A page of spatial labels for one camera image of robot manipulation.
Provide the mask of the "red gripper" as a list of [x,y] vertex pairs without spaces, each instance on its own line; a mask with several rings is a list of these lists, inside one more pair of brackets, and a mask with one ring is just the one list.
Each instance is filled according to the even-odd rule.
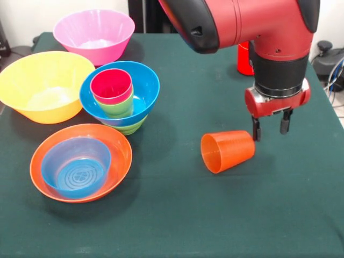
[[255,87],[245,90],[245,103],[249,113],[252,115],[253,140],[261,141],[261,126],[258,118],[272,116],[279,111],[283,111],[280,124],[280,133],[286,135],[290,128],[290,118],[293,109],[305,105],[311,96],[308,80],[303,79],[302,88],[297,94],[287,98],[270,98],[260,94]]

